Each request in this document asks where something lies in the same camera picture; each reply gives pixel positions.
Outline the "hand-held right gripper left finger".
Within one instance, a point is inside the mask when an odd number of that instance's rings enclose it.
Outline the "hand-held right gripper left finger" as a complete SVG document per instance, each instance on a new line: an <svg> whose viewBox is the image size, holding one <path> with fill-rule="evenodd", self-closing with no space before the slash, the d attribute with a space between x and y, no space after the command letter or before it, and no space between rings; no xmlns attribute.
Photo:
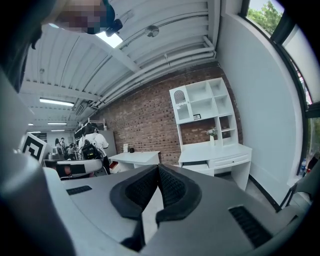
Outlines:
<svg viewBox="0 0 320 256"><path fill-rule="evenodd" d="M158 166L62 182L82 214L104 234L140 251L156 234L161 210Z"/></svg>

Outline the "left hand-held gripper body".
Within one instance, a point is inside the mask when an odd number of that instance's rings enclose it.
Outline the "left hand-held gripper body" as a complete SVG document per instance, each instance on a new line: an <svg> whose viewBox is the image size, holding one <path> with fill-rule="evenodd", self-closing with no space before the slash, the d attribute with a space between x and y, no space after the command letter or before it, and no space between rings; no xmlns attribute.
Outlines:
<svg viewBox="0 0 320 256"><path fill-rule="evenodd" d="M40 164L48 154L48 144L29 132L22 137L19 149L23 154L35 158Z"/></svg>

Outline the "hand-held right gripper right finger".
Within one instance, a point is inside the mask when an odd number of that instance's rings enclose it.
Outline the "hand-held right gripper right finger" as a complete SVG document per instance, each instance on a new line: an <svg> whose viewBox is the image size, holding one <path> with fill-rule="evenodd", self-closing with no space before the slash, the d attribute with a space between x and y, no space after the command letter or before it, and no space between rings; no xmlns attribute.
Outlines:
<svg viewBox="0 0 320 256"><path fill-rule="evenodd" d="M143 255L267 256L298 225L296 210L270 211L233 182L167 164L158 170L162 191L181 197L159 212Z"/></svg>

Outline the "person's grey shirt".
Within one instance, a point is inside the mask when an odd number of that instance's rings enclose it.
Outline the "person's grey shirt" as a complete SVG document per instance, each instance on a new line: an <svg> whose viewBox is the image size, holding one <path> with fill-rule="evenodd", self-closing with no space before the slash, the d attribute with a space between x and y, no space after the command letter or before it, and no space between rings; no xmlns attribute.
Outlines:
<svg viewBox="0 0 320 256"><path fill-rule="evenodd" d="M29 153L23 153L23 149L30 135L27 130L32 117L33 113L0 67L0 153L31 158Z"/></svg>

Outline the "long ceiling tube light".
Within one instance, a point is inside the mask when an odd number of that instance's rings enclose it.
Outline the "long ceiling tube light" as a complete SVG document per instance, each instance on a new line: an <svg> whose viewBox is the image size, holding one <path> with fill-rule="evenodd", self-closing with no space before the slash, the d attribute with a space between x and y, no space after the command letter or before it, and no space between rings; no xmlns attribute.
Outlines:
<svg viewBox="0 0 320 256"><path fill-rule="evenodd" d="M73 102L48 99L48 98L40 98L39 101L45 104L53 104L53 105L60 105L60 106L67 106L67 107L73 107L75 105Z"/></svg>

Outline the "black backpack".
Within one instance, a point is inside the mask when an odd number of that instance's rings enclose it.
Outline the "black backpack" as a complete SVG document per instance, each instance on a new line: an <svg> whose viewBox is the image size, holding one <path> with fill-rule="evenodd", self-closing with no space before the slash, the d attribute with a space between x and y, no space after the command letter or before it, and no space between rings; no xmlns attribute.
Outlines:
<svg viewBox="0 0 320 256"><path fill-rule="evenodd" d="M84 145L81 149L82 156L84 160L95 160L95 159L101 159L101 154L96 148L95 145L93 145L89 140L84 140Z"/></svg>

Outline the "white low table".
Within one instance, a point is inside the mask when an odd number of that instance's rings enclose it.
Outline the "white low table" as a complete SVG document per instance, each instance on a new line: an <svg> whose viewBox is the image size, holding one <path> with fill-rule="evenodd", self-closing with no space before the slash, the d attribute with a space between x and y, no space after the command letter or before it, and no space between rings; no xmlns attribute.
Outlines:
<svg viewBox="0 0 320 256"><path fill-rule="evenodd" d="M123 152L109 157L109 160L118 162L118 172L125 172L145 165L158 165L160 151Z"/></svg>

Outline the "grey cabinet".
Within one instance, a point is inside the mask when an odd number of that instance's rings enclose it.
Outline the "grey cabinet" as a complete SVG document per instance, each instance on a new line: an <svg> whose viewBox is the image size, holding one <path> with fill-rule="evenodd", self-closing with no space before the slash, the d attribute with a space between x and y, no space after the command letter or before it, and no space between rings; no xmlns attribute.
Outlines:
<svg viewBox="0 0 320 256"><path fill-rule="evenodd" d="M108 143L108 148L105 148L104 151L108 157L115 156L117 154L116 144L114 132L112 130L100 130L100 134L102 134Z"/></svg>

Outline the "white metal rack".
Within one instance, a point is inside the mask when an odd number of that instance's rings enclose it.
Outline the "white metal rack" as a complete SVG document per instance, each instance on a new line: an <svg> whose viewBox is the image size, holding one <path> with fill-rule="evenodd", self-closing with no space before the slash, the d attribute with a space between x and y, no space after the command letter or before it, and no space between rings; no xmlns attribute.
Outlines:
<svg viewBox="0 0 320 256"><path fill-rule="evenodd" d="M105 120L94 120L92 118L87 119L88 123L91 123L95 128L97 128L99 131L105 131L107 130L106 122Z"/></svg>

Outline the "white desk with hutch shelves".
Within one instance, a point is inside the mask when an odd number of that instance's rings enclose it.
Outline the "white desk with hutch shelves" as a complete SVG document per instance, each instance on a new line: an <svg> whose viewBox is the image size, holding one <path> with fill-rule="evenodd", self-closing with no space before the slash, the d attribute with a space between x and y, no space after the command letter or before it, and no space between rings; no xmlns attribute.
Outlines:
<svg viewBox="0 0 320 256"><path fill-rule="evenodd" d="M169 91L177 126L181 154L180 167L209 176L231 173L242 189L247 187L252 149L239 143L236 116L223 78L214 78L183 85ZM193 115L201 119L194 120ZM207 130L216 127L215 146L208 141L187 142L182 125L198 125L212 121Z"/></svg>

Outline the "square ceiling light panel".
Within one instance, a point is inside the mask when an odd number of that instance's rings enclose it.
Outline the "square ceiling light panel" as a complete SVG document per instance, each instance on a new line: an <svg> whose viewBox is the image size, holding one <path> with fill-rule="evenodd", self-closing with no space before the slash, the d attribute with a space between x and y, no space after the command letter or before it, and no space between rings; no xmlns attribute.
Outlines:
<svg viewBox="0 0 320 256"><path fill-rule="evenodd" d="M96 36L112 48L118 47L123 42L123 40L116 33L111 36L107 36L106 32L100 32L97 33Z"/></svg>

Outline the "round silver ceiling fixture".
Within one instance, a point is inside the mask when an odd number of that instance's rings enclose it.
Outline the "round silver ceiling fixture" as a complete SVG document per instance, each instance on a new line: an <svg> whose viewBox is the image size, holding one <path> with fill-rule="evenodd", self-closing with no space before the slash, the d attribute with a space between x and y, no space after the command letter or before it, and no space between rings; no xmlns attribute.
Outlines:
<svg viewBox="0 0 320 256"><path fill-rule="evenodd" d="M154 38L159 34L160 30L156 25L149 25L145 28L144 34L149 38Z"/></svg>

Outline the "dark metal chair frame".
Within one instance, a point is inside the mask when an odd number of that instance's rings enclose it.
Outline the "dark metal chair frame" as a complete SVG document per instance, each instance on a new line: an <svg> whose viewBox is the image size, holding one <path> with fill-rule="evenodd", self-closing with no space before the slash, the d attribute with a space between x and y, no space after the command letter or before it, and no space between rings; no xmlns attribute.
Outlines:
<svg viewBox="0 0 320 256"><path fill-rule="evenodd" d="M279 213L284 208L289 207L296 194L298 201L303 200L310 206L317 192L317 181L313 176L313 173L311 173L297 179L289 188L284 199L280 203L279 208L276 210L276 213Z"/></svg>

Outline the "black window frame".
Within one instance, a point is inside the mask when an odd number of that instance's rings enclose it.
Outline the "black window frame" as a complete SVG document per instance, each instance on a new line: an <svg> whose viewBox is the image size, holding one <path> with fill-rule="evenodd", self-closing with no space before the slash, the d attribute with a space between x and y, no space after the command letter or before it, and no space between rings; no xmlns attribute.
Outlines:
<svg viewBox="0 0 320 256"><path fill-rule="evenodd" d="M306 35L279 0L242 0L239 16L275 48L293 77L302 110L302 157L311 171L320 155L320 63Z"/></svg>

